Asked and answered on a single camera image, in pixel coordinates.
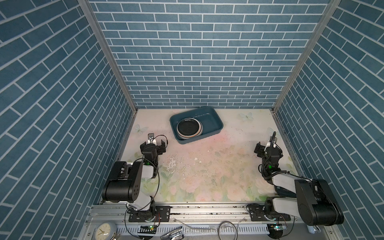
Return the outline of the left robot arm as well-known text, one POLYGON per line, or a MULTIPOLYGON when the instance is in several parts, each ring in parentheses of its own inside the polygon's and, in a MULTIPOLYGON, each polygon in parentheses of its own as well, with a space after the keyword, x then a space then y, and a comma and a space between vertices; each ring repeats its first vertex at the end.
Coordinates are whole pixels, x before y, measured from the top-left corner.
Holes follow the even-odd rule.
POLYGON ((142 157, 132 163, 115 162, 102 190, 105 202, 124 202, 128 210, 138 214, 156 212, 155 197, 141 190, 142 179, 159 178, 159 156, 166 152, 168 141, 158 145, 154 139, 140 145, 142 157))

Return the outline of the white analog clock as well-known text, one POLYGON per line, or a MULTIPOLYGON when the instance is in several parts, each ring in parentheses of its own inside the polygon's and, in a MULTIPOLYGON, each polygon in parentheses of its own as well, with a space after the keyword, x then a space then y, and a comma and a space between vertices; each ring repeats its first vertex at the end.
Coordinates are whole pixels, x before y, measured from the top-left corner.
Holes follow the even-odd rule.
POLYGON ((117 237, 117 225, 112 222, 105 222, 96 227, 94 240, 115 240, 117 237))

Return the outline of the metal binder clip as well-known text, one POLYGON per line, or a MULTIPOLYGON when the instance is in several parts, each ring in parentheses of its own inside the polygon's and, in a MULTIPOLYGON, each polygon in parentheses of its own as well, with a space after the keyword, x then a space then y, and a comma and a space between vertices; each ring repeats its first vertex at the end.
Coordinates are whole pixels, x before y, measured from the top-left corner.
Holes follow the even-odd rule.
POLYGON ((162 235, 161 240, 182 240, 184 238, 182 230, 183 230, 183 227, 178 227, 178 228, 162 235))

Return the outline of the small blue white object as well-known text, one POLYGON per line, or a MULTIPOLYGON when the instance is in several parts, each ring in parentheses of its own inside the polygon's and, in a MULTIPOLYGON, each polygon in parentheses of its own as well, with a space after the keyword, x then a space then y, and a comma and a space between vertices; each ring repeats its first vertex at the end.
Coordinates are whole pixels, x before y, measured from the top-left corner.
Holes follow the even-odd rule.
POLYGON ((318 226, 307 226, 307 229, 310 234, 317 234, 321 232, 321 229, 318 226))

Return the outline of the aluminium rail frame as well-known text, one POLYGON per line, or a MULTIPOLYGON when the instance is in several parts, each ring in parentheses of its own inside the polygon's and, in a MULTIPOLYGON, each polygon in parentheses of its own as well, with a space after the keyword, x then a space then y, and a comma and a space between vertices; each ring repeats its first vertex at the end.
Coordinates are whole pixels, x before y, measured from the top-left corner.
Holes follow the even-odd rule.
POLYGON ((160 240, 161 236, 183 227, 183 240, 340 240, 336 226, 319 227, 320 233, 310 234, 304 222, 292 217, 288 222, 252 222, 246 205, 249 203, 159 204, 171 206, 169 222, 128 222, 124 204, 94 205, 80 233, 81 240, 93 240, 100 224, 117 225, 116 240, 160 240))

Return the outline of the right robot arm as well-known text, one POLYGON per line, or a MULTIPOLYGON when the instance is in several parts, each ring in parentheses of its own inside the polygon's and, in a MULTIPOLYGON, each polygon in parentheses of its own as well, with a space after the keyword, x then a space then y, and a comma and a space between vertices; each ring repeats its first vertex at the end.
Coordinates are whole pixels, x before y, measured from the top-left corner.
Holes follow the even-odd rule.
POLYGON ((265 201, 264 213, 274 219, 274 214, 285 214, 303 220, 308 226, 333 226, 344 223, 343 211, 323 179, 308 179, 279 168, 282 149, 270 140, 266 146, 257 143, 254 153, 262 159, 259 171, 263 179, 275 187, 276 197, 265 201))

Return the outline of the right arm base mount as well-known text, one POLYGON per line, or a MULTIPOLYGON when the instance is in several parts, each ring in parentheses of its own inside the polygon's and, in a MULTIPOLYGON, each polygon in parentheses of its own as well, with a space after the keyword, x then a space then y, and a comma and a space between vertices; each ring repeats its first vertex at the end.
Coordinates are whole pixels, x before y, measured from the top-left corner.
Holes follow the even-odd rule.
POLYGON ((290 215, 280 214, 271 209, 267 209, 264 205, 251 203, 246 205, 246 211, 249 213, 252 222, 288 222, 291 220, 290 215))

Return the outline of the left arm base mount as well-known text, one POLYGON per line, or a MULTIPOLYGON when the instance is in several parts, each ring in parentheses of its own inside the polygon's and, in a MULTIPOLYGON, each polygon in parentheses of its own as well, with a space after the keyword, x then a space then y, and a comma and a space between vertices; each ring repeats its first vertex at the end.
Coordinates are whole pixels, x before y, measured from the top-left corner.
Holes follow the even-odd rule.
POLYGON ((146 211, 128 211, 128 222, 130 223, 144 223, 156 220, 157 222, 169 222, 171 214, 171 206, 164 205, 151 205, 146 211))

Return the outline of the teal plastic bin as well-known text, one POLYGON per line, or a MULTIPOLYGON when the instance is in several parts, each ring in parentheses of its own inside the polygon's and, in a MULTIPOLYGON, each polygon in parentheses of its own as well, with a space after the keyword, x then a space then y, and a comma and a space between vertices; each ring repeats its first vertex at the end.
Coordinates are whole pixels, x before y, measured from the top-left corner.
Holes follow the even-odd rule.
POLYGON ((216 135, 224 127, 212 107, 175 114, 170 118, 170 124, 175 138, 182 145, 216 135))

